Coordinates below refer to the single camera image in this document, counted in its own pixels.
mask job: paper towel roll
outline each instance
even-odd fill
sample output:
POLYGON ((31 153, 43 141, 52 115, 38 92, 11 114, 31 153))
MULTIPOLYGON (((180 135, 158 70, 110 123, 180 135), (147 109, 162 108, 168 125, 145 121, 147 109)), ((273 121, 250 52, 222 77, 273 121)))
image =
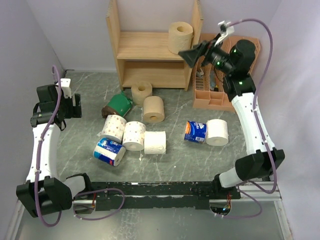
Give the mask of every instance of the paper towel roll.
POLYGON ((178 54, 179 51, 190 49, 193 32, 192 26, 186 22, 171 23, 168 39, 169 51, 178 54))
POLYGON ((166 132, 146 131, 144 134, 145 154, 166 154, 166 132))
POLYGON ((129 151, 144 149, 146 126, 138 121, 129 121, 124 128, 123 146, 129 151))
POLYGON ((143 101, 143 121, 160 123, 165 119, 164 101, 159 96, 149 96, 143 101))
POLYGON ((95 146, 93 156, 112 166, 118 166, 125 152, 124 146, 103 137, 95 146))
POLYGON ((152 96, 152 85, 147 81, 138 81, 132 85, 131 93, 133 102, 138 107, 143 107, 145 98, 152 96))
POLYGON ((227 122, 221 119, 212 119, 207 123, 206 143, 211 146, 223 146, 229 142, 227 122))
POLYGON ((127 121, 119 115, 109 115, 102 129, 101 136, 121 143, 127 121))

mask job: gray marble table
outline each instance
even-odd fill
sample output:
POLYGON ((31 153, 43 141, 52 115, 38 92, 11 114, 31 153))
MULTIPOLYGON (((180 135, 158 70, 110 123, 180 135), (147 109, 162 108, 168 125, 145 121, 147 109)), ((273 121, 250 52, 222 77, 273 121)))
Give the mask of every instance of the gray marble table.
MULTIPOLYGON (((66 177, 87 173, 92 181, 211 181, 213 177, 234 166, 235 160, 246 155, 246 143, 240 121, 235 113, 192 108, 191 89, 153 89, 153 95, 164 102, 165 120, 146 123, 147 131, 166 132, 166 154, 145 155, 127 151, 119 166, 111 166, 93 157, 105 120, 101 109, 114 94, 121 92, 116 73, 68 71, 74 93, 81 94, 82 118, 67 120, 60 135, 57 153, 57 172, 66 177), (223 119, 228 124, 229 143, 209 146, 183 140, 186 121, 205 123, 223 119)), ((131 97, 131 90, 125 89, 131 97)), ((125 116, 129 121, 142 121, 142 108, 134 106, 125 116)))

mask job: purple cable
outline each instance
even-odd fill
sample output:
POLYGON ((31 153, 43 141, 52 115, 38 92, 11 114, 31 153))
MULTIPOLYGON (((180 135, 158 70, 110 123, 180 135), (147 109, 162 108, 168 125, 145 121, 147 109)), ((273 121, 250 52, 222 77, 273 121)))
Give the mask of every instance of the purple cable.
POLYGON ((109 217, 115 215, 116 213, 118 213, 120 211, 120 209, 122 208, 122 206, 124 205, 124 203, 125 203, 125 193, 122 190, 118 189, 118 188, 106 188, 106 189, 101 189, 101 190, 82 192, 82 193, 77 194, 76 197, 82 196, 82 195, 87 195, 87 194, 101 193, 101 192, 105 192, 105 191, 117 191, 117 192, 121 193, 122 202, 121 202, 120 206, 117 208, 117 210, 115 210, 114 212, 108 214, 107 216, 102 216, 102 217, 98 217, 98 218, 87 218, 87 217, 81 217, 81 216, 77 215, 76 214, 75 205, 73 205, 73 214, 74 214, 74 216, 76 218, 80 219, 80 220, 98 221, 98 220, 109 218, 109 217))
POLYGON ((45 225, 46 227, 54 227, 55 225, 58 224, 58 222, 60 221, 61 218, 61 211, 58 214, 58 218, 55 221, 55 223, 47 223, 44 219, 44 217, 42 216, 41 213, 41 208, 40 208, 40 203, 39 203, 39 193, 38 193, 38 183, 39 183, 39 171, 40 171, 40 161, 41 161, 41 149, 42 149, 42 143, 45 140, 45 135, 49 129, 49 126, 52 124, 52 122, 55 119, 55 116, 59 110, 59 105, 60 105, 60 100, 61 100, 61 79, 60 79, 60 75, 57 69, 56 65, 52 66, 52 74, 54 75, 54 78, 56 78, 57 82, 58 82, 58 99, 56 101, 56 106, 55 109, 52 113, 52 116, 49 119, 49 122, 46 124, 43 132, 41 133, 40 136, 40 140, 38 143, 38 147, 36 150, 36 165, 35 165, 35 180, 34 180, 34 200, 35 200, 35 208, 36 208, 36 214, 38 215, 39 219, 41 220, 41 222, 43 223, 43 225, 45 225))
MULTIPOLYGON (((239 21, 235 21, 235 22, 231 22, 228 26, 231 27, 231 26, 234 26, 234 25, 238 25, 240 23, 243 23, 243 22, 256 22, 256 23, 259 23, 261 24, 265 30, 267 31, 268 33, 268 36, 269 36, 269 40, 270 40, 270 50, 269 50, 269 57, 268 57, 268 60, 266 62, 266 65, 265 65, 265 68, 264 68, 264 71, 263 71, 263 74, 261 76, 261 79, 258 83, 258 86, 256 88, 256 91, 254 93, 254 97, 253 97, 253 103, 252 103, 252 107, 255 107, 256 106, 256 103, 257 103, 257 97, 258 97, 258 92, 261 88, 261 85, 265 79, 265 76, 266 76, 266 73, 268 71, 268 68, 269 68, 269 65, 270 65, 270 61, 271 61, 271 57, 272 57, 272 52, 273 52, 273 48, 274 48, 274 42, 273 42, 273 38, 272 38, 272 34, 271 34, 271 31, 269 29, 269 27, 261 20, 259 19, 256 19, 256 18, 246 18, 246 19, 241 19, 239 21)), ((249 180, 248 182, 255 185, 256 187, 258 187, 260 190, 262 190, 263 192, 267 193, 267 194, 272 194, 275 192, 275 190, 277 189, 277 170, 276 170, 276 165, 275 165, 275 161, 274 161, 274 157, 272 156, 272 153, 271 153, 271 150, 269 148, 269 145, 266 141, 266 136, 264 134, 264 130, 261 126, 261 123, 260 123, 260 120, 258 118, 258 113, 257 111, 255 111, 253 109, 253 114, 254 114, 254 117, 255 117, 255 121, 256 121, 256 124, 258 125, 258 128, 259 128, 259 131, 260 131, 260 134, 261 134, 261 138, 264 142, 264 145, 265 145, 265 148, 266 148, 266 151, 269 155, 269 158, 270 158, 270 163, 271 163, 271 167, 272 167, 272 172, 273 172, 273 176, 274 176, 274 180, 273 180, 273 187, 271 190, 265 190, 262 186, 260 186, 259 184, 255 183, 254 181, 251 181, 249 180)))

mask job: purple hose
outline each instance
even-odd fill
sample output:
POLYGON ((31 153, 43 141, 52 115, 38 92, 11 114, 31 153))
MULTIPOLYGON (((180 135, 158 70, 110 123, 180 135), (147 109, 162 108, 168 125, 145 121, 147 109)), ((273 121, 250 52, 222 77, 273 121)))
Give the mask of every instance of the purple hose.
POLYGON ((274 161, 274 157, 272 156, 272 153, 271 153, 271 150, 269 148, 269 145, 266 141, 266 136, 264 134, 264 131, 263 131, 263 128, 261 126, 261 123, 260 123, 260 120, 258 118, 258 113, 257 111, 254 111, 255 110, 255 106, 256 106, 256 103, 257 103, 257 97, 258 97, 258 92, 261 88, 261 85, 263 83, 263 81, 265 80, 265 76, 266 76, 266 73, 268 71, 268 68, 269 68, 269 65, 270 65, 270 61, 271 61, 271 57, 272 57, 272 52, 273 52, 273 48, 274 48, 274 42, 273 42, 273 38, 272 38, 272 34, 271 34, 271 31, 269 29, 269 27, 261 20, 259 19, 256 19, 256 18, 246 18, 246 19, 241 19, 239 21, 235 21, 235 22, 231 22, 229 24, 229 26, 234 26, 234 25, 237 25, 237 24, 240 24, 240 23, 243 23, 243 22, 257 22, 259 24, 261 24, 265 30, 267 31, 268 33, 268 36, 269 36, 269 40, 270 40, 270 50, 269 50, 269 57, 268 57, 268 60, 266 62, 266 65, 265 65, 265 68, 264 68, 264 71, 263 71, 263 74, 261 76, 261 79, 258 83, 258 86, 256 88, 256 91, 254 93, 254 97, 253 97, 253 103, 252 103, 252 106, 253 106, 253 114, 254 114, 254 117, 255 117, 255 121, 256 121, 256 124, 258 125, 258 128, 259 128, 259 131, 260 131, 260 134, 261 134, 261 137, 262 137, 262 140, 264 142, 264 145, 265 145, 265 148, 266 148, 266 151, 269 155, 269 158, 270 158, 270 163, 271 163, 271 167, 272 167, 272 172, 273 172, 273 176, 274 176, 274 180, 273 180, 273 187, 271 190, 265 190, 263 187, 261 187, 259 184, 255 183, 254 181, 248 181, 250 183, 252 183, 253 185, 257 186, 260 190, 262 190, 263 192, 267 193, 267 194, 272 194, 275 192, 275 190, 277 189, 277 170, 276 170, 276 165, 275 165, 275 161, 274 161))
POLYGON ((101 189, 101 190, 96 190, 96 191, 88 191, 88 192, 82 192, 77 194, 76 196, 82 196, 82 195, 87 195, 87 194, 95 194, 95 193, 101 193, 104 191, 117 191, 119 193, 121 193, 122 195, 122 202, 120 204, 120 206, 118 207, 117 210, 113 211, 112 213, 108 214, 107 216, 102 216, 102 217, 98 217, 98 218, 87 218, 87 217, 80 217, 79 215, 76 214, 76 209, 75 209, 75 205, 73 205, 73 214, 76 218, 80 219, 80 220, 86 220, 86 221, 97 221, 97 220, 102 220, 102 219, 106 219, 109 218, 113 215, 115 215, 116 213, 118 213, 120 211, 120 209, 122 208, 122 206, 125 203, 125 193, 123 191, 121 191, 118 188, 106 188, 106 189, 101 189))
POLYGON ((46 124, 43 132, 41 133, 40 136, 40 140, 38 143, 38 148, 36 150, 36 165, 35 165, 35 180, 34 180, 34 200, 35 200, 35 208, 36 208, 36 214, 38 215, 39 219, 41 220, 41 222, 43 223, 43 225, 45 225, 46 227, 54 227, 55 225, 58 224, 58 222, 60 221, 61 218, 61 211, 58 214, 58 218, 55 221, 55 223, 47 223, 44 220, 44 217, 42 216, 41 213, 41 209, 40 209, 40 203, 39 203, 39 193, 38 193, 38 183, 39 183, 39 171, 40 171, 40 161, 41 161, 41 149, 42 149, 42 143, 45 140, 45 135, 50 127, 50 125, 52 124, 52 122, 55 119, 55 116, 59 110, 59 105, 60 105, 60 100, 61 100, 61 79, 59 76, 59 72, 57 69, 56 65, 52 66, 52 74, 55 76, 55 78, 57 78, 57 82, 58 82, 58 99, 56 101, 56 106, 55 109, 52 113, 52 116, 49 119, 49 122, 46 124))

